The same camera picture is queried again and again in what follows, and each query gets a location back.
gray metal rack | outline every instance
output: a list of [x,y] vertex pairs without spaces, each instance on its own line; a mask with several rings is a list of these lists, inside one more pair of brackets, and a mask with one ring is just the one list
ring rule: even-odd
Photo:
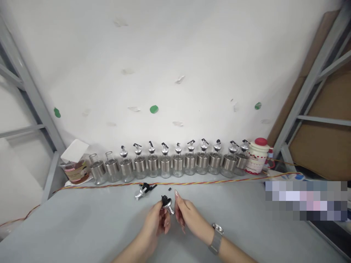
[[[341,56],[351,37],[351,1],[346,0],[336,18],[288,118],[274,145],[274,158],[281,153],[285,162],[293,163],[289,146],[304,120],[351,126],[351,121],[320,118],[307,115],[321,91],[327,77],[351,61],[351,51]],[[286,165],[288,172],[296,172],[292,165]]]
[[27,105],[37,123],[29,127],[2,132],[0,138],[39,130],[54,153],[42,196],[42,203],[44,203],[55,190],[64,186],[67,180],[63,170],[57,167],[66,147],[1,16],[0,55],[4,62],[4,65],[0,64],[0,75],[16,87],[19,97],[23,98],[23,103]]

wristwatch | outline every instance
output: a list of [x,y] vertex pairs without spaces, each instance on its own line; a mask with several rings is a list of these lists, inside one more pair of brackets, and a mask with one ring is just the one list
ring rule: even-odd
[[212,244],[208,247],[210,251],[218,255],[219,248],[220,248],[220,242],[222,240],[222,236],[224,234],[223,228],[221,228],[219,225],[216,223],[212,224],[212,227],[215,229],[215,234],[213,236]]

metal watch band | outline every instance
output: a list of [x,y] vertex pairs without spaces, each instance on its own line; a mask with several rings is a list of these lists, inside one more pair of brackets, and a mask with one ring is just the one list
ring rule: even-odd
[[219,252],[219,248],[220,248],[220,243],[222,241],[222,236],[223,233],[221,233],[218,229],[215,229],[215,234],[213,236],[213,240],[212,240],[212,244],[208,247],[210,249],[210,251],[215,254],[218,255]]

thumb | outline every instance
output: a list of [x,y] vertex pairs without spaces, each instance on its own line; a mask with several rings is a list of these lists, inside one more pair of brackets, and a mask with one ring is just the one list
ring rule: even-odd
[[180,197],[179,193],[177,190],[174,190],[174,195],[175,195],[175,202],[179,206],[179,209],[183,212],[185,209],[188,209],[186,204],[184,203],[183,198]]
[[152,210],[157,211],[159,213],[159,211],[162,209],[162,201],[158,201],[156,204],[154,204]]

white table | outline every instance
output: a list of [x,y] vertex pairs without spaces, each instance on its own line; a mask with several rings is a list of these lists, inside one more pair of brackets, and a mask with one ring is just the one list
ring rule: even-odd
[[[146,182],[225,180],[194,175]],[[173,189],[191,200],[209,222],[258,262],[346,262],[304,221],[271,221],[262,181],[188,186],[158,185],[134,200],[139,186],[61,190],[0,243],[1,263],[109,263],[138,233],[151,205]],[[149,262],[219,262],[172,217]]]

